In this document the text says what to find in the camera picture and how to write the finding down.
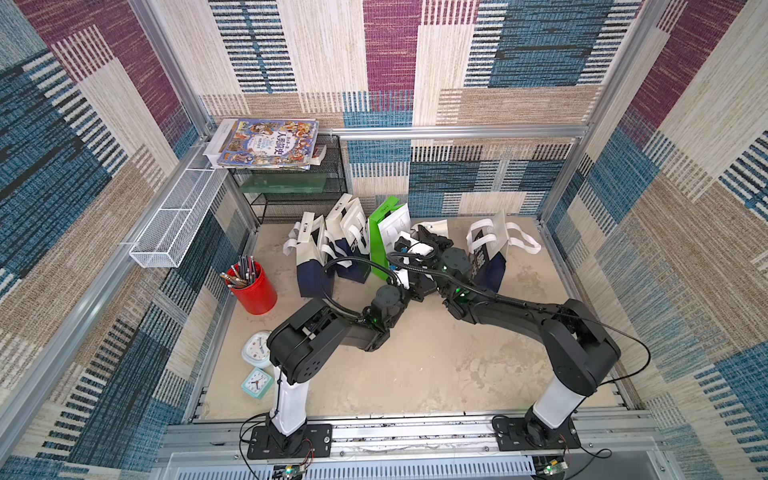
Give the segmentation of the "navy white takeout bag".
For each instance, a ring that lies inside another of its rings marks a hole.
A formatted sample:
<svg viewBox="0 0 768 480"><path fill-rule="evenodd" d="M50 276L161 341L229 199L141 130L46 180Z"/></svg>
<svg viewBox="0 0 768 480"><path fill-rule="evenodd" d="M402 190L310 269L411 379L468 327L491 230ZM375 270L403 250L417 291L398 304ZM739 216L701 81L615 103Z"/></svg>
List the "navy white takeout bag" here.
<svg viewBox="0 0 768 480"><path fill-rule="evenodd" d="M283 244L283 254L295 254L297 284L303 298L325 299L333 292L335 268L351 267L349 260L340 261L324 270L329 260L337 258L331 236L325 231L322 215L304 212L296 222Z"/></svg>
<svg viewBox="0 0 768 480"><path fill-rule="evenodd" d="M415 231L418 226L424 226L428 230L437 233L438 235L448 237L446 220L440 220L437 222L421 222L413 226L409 232L400 233L399 238L394 244L394 252L404 254L404 257L399 258L399 261L403 264L414 264L415 266L428 267L434 263L434 257L436 255L417 255L410 252L410 247L414 243L413 231ZM397 267L394 264L391 265L391 268L410 295L411 271Z"/></svg>
<svg viewBox="0 0 768 480"><path fill-rule="evenodd" d="M472 281L494 293L500 290L506 271L506 257L511 247L520 248L531 255L541 250L540 243L517 223L508 221L504 211L472 223L466 242L472 264Z"/></svg>
<svg viewBox="0 0 768 480"><path fill-rule="evenodd" d="M365 258L370 255L367 217L359 198L343 194L325 219L326 244L322 251L330 259ZM364 284L371 267L366 263L342 260L331 267L340 278Z"/></svg>

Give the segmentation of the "green white takeout bag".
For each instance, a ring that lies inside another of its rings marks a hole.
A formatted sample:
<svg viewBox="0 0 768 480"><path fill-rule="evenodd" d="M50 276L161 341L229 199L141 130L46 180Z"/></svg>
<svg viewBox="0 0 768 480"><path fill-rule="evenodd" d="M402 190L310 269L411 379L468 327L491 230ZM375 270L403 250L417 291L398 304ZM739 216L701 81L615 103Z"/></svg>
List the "green white takeout bag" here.
<svg viewBox="0 0 768 480"><path fill-rule="evenodd" d="M388 197L368 218L370 260L388 269L386 255L394 251L394 243L401 232L411 229L411 216L407 203L397 197Z"/></svg>

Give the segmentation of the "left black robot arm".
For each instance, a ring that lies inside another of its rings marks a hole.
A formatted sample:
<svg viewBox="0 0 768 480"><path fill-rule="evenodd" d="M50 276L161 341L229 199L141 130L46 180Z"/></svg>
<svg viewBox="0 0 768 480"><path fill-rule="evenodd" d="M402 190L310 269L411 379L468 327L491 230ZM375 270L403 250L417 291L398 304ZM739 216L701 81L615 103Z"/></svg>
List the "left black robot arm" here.
<svg viewBox="0 0 768 480"><path fill-rule="evenodd" d="M374 265L371 260L357 257L329 261L319 281L321 296L302 306L268 337L278 393L267 426L276 440L302 438L307 425L309 382L338 347L377 350L390 338L409 303L421 302L437 290L436 282L427 274L410 272L402 279L397 272L379 267L386 283L376 291L368 307L355 312L335 302L333 283L325 280L333 267L347 261Z"/></svg>

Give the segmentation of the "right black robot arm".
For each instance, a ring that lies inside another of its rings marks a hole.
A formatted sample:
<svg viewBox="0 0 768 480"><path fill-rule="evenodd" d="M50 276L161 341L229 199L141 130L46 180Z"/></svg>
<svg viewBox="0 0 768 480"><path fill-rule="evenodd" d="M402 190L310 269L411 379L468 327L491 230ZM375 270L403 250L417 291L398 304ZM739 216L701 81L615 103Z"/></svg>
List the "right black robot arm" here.
<svg viewBox="0 0 768 480"><path fill-rule="evenodd" d="M609 382L607 376L621 358L612 335L631 336L600 322L581 301L537 303L507 297L470 280L468 254L437 237L418 240L418 246L398 246L387 260L398 268L423 274L436 282L443 305L457 320L490 325L540 342L548 355L554 378L545 393L529 408L525 427L531 436L550 434L562 427L574 411Z"/></svg>

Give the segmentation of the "red plastic cup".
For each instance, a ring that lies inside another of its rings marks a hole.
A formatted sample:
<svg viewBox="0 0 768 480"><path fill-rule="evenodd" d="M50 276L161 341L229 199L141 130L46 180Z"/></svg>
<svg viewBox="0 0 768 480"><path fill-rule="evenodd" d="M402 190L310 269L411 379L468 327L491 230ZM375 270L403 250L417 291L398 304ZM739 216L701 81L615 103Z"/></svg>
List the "red plastic cup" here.
<svg viewBox="0 0 768 480"><path fill-rule="evenodd" d="M262 269L262 275L255 284L244 289L229 289L249 314L263 315L276 305L277 293L262 266L257 264Z"/></svg>

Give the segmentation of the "round mint alarm clock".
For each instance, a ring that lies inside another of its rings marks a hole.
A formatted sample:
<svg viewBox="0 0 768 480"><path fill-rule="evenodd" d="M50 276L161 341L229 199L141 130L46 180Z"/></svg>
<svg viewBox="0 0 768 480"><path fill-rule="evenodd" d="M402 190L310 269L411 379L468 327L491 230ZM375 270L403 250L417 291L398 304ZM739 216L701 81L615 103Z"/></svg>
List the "round mint alarm clock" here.
<svg viewBox="0 0 768 480"><path fill-rule="evenodd" d="M241 350L241 356L244 361L253 367L260 369L271 365L270 350L267 346L267 340L271 332L262 330L254 333L244 344Z"/></svg>

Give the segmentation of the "pencils in red cup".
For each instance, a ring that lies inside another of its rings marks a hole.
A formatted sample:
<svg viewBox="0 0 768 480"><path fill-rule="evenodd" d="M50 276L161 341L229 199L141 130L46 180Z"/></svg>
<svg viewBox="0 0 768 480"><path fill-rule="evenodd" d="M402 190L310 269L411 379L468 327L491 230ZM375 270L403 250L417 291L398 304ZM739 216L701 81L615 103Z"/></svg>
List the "pencils in red cup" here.
<svg viewBox="0 0 768 480"><path fill-rule="evenodd" d="M226 272L219 276L228 288L244 289L256 283L262 275L262 269L252 256L241 256Z"/></svg>

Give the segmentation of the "green tray on shelf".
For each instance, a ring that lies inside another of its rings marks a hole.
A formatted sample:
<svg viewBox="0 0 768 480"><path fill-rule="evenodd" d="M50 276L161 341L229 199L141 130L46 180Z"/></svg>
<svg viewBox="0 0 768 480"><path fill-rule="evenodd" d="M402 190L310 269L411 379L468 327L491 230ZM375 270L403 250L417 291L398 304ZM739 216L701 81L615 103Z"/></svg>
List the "green tray on shelf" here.
<svg viewBox="0 0 768 480"><path fill-rule="evenodd" d="M322 173L254 173L239 188L244 194L322 193L326 180Z"/></svg>

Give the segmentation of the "square mint alarm clock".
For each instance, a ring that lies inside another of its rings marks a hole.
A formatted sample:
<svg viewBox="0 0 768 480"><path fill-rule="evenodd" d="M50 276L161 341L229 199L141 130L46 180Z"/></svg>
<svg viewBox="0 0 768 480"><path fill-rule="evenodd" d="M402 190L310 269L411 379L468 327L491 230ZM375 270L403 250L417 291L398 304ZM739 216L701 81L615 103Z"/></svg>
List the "square mint alarm clock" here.
<svg viewBox="0 0 768 480"><path fill-rule="evenodd" d="M261 399L274 384L274 378L255 367L241 384L241 389L254 399Z"/></svg>

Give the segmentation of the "colourful picture book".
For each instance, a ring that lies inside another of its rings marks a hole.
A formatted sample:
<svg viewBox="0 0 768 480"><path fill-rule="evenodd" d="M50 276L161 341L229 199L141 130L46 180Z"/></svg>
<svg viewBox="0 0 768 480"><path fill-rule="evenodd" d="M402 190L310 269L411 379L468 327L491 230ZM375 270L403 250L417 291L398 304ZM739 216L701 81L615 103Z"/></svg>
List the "colourful picture book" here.
<svg viewBox="0 0 768 480"><path fill-rule="evenodd" d="M229 118L221 121L204 155L213 168L308 170L327 153L318 135L313 119Z"/></svg>

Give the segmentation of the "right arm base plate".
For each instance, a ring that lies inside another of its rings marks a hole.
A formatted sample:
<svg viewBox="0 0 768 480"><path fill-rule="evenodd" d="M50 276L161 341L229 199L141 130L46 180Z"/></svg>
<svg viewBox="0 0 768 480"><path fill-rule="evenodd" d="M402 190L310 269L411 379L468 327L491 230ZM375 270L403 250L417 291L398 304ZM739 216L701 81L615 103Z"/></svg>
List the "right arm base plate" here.
<svg viewBox="0 0 768 480"><path fill-rule="evenodd" d="M574 422L568 417L564 423L551 428L531 412L525 417L494 415L491 428L502 452L532 450L579 450L581 441Z"/></svg>

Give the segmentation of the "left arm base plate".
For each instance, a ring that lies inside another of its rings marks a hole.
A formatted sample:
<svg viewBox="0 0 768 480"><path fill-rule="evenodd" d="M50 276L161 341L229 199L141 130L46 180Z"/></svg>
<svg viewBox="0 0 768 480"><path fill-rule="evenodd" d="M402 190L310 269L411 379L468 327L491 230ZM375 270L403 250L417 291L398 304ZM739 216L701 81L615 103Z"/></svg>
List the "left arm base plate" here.
<svg viewBox="0 0 768 480"><path fill-rule="evenodd" d="M331 454L333 425L305 422L294 433L283 435L269 423L256 426L248 441L248 460L277 460L304 458L328 458Z"/></svg>

